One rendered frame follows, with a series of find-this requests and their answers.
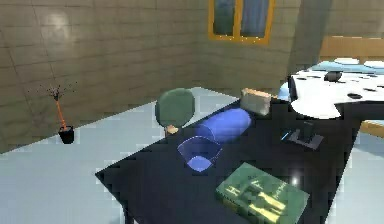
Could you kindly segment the yellow framed window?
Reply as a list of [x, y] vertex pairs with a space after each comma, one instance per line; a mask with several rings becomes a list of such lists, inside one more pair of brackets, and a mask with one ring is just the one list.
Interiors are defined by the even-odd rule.
[[210, 40], [267, 45], [276, 0], [208, 0]]

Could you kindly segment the blue cylinder cushion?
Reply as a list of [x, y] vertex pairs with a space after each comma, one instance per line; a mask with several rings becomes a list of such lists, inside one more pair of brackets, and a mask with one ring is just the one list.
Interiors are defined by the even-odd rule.
[[250, 126], [251, 118], [241, 108], [229, 109], [204, 120], [196, 127], [196, 134], [223, 144], [245, 132]]

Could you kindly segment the black potted plant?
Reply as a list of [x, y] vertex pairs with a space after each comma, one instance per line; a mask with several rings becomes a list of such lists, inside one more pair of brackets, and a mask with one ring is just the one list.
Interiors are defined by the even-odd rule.
[[58, 135], [63, 144], [74, 142], [74, 126], [68, 123], [62, 105], [62, 98], [74, 91], [73, 84], [60, 84], [55, 80], [33, 84], [26, 90], [35, 125], [44, 134]]

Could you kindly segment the dark grey round object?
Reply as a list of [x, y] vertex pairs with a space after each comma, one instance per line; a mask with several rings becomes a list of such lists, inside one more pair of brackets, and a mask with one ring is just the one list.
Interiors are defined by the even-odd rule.
[[341, 71], [329, 71], [325, 74], [324, 80], [328, 82], [337, 82], [341, 77]]

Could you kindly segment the green book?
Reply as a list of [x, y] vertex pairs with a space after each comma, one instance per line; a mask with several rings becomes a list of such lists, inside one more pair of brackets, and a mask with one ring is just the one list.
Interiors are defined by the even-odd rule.
[[251, 224], [297, 224], [309, 194], [244, 162], [215, 190], [216, 197]]

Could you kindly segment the green round chair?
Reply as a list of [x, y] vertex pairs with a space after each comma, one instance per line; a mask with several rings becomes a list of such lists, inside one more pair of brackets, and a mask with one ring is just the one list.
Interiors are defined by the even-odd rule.
[[156, 101], [155, 118], [165, 135], [173, 135], [195, 114], [195, 97], [191, 90], [176, 88], [164, 92]]

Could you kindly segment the black table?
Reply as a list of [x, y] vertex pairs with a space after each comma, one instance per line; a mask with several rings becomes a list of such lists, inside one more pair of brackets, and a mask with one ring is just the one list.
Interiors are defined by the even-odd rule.
[[[125, 224], [251, 224], [215, 194], [244, 162], [309, 194], [297, 224], [324, 224], [362, 121], [305, 117], [288, 102], [275, 99], [265, 116], [243, 109], [251, 118], [245, 132], [220, 144], [222, 150], [210, 168], [192, 170], [177, 147], [198, 136], [201, 122], [235, 108], [241, 108], [239, 102], [98, 172], [98, 179], [124, 208]], [[313, 122], [315, 133], [323, 136], [317, 150], [281, 140], [304, 121]]]

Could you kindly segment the tan box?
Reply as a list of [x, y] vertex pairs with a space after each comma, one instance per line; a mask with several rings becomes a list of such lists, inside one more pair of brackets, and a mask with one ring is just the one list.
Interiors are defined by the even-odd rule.
[[240, 107], [259, 115], [267, 115], [272, 96], [269, 93], [245, 88], [241, 91]]

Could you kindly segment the blue glass bowl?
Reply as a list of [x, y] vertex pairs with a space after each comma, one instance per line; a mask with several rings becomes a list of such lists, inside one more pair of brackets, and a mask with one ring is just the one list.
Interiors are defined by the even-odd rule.
[[222, 146], [203, 136], [194, 136], [183, 141], [177, 150], [192, 170], [203, 172], [216, 161]]

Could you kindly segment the wooden bed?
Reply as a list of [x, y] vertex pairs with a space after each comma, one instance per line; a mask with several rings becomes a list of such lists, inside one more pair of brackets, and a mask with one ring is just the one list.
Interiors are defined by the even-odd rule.
[[[343, 65], [335, 63], [334, 59], [336, 58], [356, 58], [359, 59], [360, 63], [357, 65]], [[363, 65], [365, 61], [384, 61], [383, 38], [331, 36], [323, 40], [320, 50], [320, 62], [299, 71], [341, 71], [384, 75], [384, 69], [366, 67]], [[288, 81], [281, 86], [278, 97], [290, 103]], [[384, 138], [384, 120], [361, 121], [362, 132]]]

